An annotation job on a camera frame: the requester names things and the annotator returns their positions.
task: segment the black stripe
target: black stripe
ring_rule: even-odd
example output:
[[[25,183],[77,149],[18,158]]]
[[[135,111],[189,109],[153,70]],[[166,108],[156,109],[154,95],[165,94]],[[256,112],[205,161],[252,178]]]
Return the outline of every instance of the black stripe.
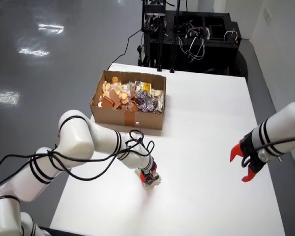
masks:
[[[82,120],[84,120],[87,123],[87,121],[82,116],[71,116],[71,117],[68,117],[67,119],[64,120],[64,122],[62,122],[62,124],[61,124],[61,126],[59,128],[59,133],[60,133],[61,128],[63,127],[63,125],[66,124],[69,120],[74,119],[74,118],[82,119]]]
[[[32,223],[33,223],[33,227],[32,227],[32,229],[31,229],[31,233],[30,233],[30,236],[34,236],[34,225],[35,225],[35,223],[34,223],[34,220],[33,220],[33,218],[31,218],[31,221],[32,221]]]
[[[0,200],[1,199],[6,199],[6,198],[14,199],[14,200],[17,200],[19,203],[21,203],[20,199],[18,199],[17,197],[15,197],[13,195],[2,195],[2,196],[0,196]]]
[[[46,175],[46,174],[41,170],[41,168],[39,167],[39,165],[38,165],[36,159],[33,159],[33,162],[34,162],[34,165],[35,165],[37,171],[40,173],[41,176],[43,176],[45,179],[49,179],[49,180],[53,180],[53,179],[54,179],[53,177],[50,177],[50,176]]]
[[[29,162],[29,167],[30,167],[30,170],[31,170],[31,172],[33,173],[33,175],[35,176],[35,178],[39,181],[39,182],[41,182],[41,183],[43,183],[43,184],[49,184],[49,183],[51,183],[50,181],[45,181],[45,180],[43,180],[36,172],[35,172],[35,170],[34,170],[34,167],[33,167],[33,161],[30,161]]]
[[[33,218],[31,220],[33,221],[33,225],[34,225],[34,234],[33,234],[33,236],[35,236],[36,235],[36,224],[35,224]]]
[[[51,164],[53,165],[53,167],[54,167],[56,170],[63,171],[62,169],[60,169],[58,166],[55,165],[55,163],[54,163],[54,159],[53,159],[51,156],[48,156],[48,157],[49,157],[49,160],[50,160]]]
[[[118,148],[118,151],[120,151],[120,148],[121,148],[121,134],[118,132],[118,135],[119,135],[119,148]]]
[[[117,132],[117,131],[115,131],[115,133],[116,133],[116,135],[117,135],[117,143],[116,143],[115,151],[113,152],[113,154],[116,153],[117,148],[118,148],[118,146],[119,146],[119,135],[118,135],[118,132]]]
[[[118,158],[119,161],[122,161],[129,155],[129,152],[125,152],[120,158]]]
[[[260,138],[260,141],[261,141],[261,144],[264,145],[265,142],[264,142],[264,139],[262,137],[262,132],[261,132],[261,126],[264,124],[265,122],[263,122],[260,126],[259,126],[259,138]],[[275,155],[274,153],[272,153],[267,147],[265,147],[265,150],[272,156],[277,156]]]
[[[266,123],[267,123],[267,120],[268,119],[266,119],[265,120],[265,122],[264,122],[264,134],[265,134],[265,139],[266,139],[266,141],[267,141],[267,143],[269,144],[269,143],[271,143],[271,141],[270,141],[270,138],[269,138],[269,136],[268,136],[268,134],[267,134],[267,131],[266,131]],[[280,155],[284,155],[284,153],[283,152],[280,152],[278,149],[276,149],[274,146],[270,146],[272,149],[273,149],[273,151],[275,151],[276,153],[278,153],[278,154],[280,154]]]

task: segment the robotic arm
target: robotic arm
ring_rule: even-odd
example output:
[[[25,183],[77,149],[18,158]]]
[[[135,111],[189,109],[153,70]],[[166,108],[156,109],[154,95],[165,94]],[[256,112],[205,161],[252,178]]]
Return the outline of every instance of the robotic arm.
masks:
[[[32,157],[17,175],[0,185],[0,235],[20,235],[30,228],[21,229],[23,224],[32,225],[33,230],[34,222],[31,222],[31,218],[23,213],[23,219],[20,217],[19,201],[33,201],[64,168],[82,165],[92,158],[94,150],[113,155],[114,159],[117,158],[130,169],[139,168],[145,185],[150,186],[160,181],[156,173],[157,165],[148,146],[146,148],[142,142],[143,133],[140,133],[141,137],[135,131],[122,135],[91,122],[80,111],[64,113],[59,120],[58,147],[55,150],[40,148],[36,153],[41,157]],[[44,235],[38,227],[35,229],[36,235]]]
[[[248,166],[248,175],[242,178],[249,182],[262,167],[273,159],[295,148],[295,102],[266,119],[246,134],[231,151],[231,162],[238,155],[243,157],[242,167]]]

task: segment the white tabletop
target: white tabletop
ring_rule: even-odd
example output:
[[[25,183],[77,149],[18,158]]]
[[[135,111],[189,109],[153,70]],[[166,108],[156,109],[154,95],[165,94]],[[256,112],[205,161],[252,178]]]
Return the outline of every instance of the white tabletop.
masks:
[[[285,235],[267,165],[244,183],[241,158],[230,163],[232,147],[257,125],[244,78],[122,64],[110,70],[167,77],[163,130],[143,130],[145,142],[155,142],[162,182],[147,192],[118,161],[95,181],[69,177],[51,228],[92,236]],[[72,172],[90,177],[106,165]]]

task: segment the glossy floor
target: glossy floor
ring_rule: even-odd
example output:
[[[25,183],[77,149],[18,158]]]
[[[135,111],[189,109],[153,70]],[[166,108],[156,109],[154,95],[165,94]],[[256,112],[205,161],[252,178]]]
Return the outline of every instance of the glossy floor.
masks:
[[[199,1],[197,9],[210,11],[212,1]],[[140,29],[141,10],[140,0],[0,0],[0,159],[53,148],[59,117],[67,110],[90,116],[98,78]],[[141,35],[130,40],[118,62],[137,64]],[[252,45],[243,40],[240,51],[261,122],[275,112],[273,103]],[[0,180],[22,162],[7,161]],[[286,235],[295,235],[294,161],[273,163],[270,171]],[[67,174],[60,174],[34,202],[22,203],[22,211],[48,227],[66,180]]]

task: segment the brown cardboard box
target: brown cardboard box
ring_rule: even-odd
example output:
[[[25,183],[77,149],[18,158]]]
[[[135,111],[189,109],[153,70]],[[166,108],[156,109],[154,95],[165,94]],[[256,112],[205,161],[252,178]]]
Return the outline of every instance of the brown cardboard box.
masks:
[[[108,83],[112,82],[112,78],[117,76],[122,84],[136,80],[152,84],[153,89],[162,89],[164,91],[164,104],[162,114],[131,112],[123,110],[113,110],[98,107],[99,97],[103,95],[102,85],[105,80]],[[98,82],[95,95],[90,101],[90,109],[97,123],[119,124],[127,126],[135,126],[136,122],[140,123],[142,128],[162,129],[163,117],[165,113],[165,98],[166,98],[166,77],[161,75],[152,75],[137,72],[120,72],[105,70]]]

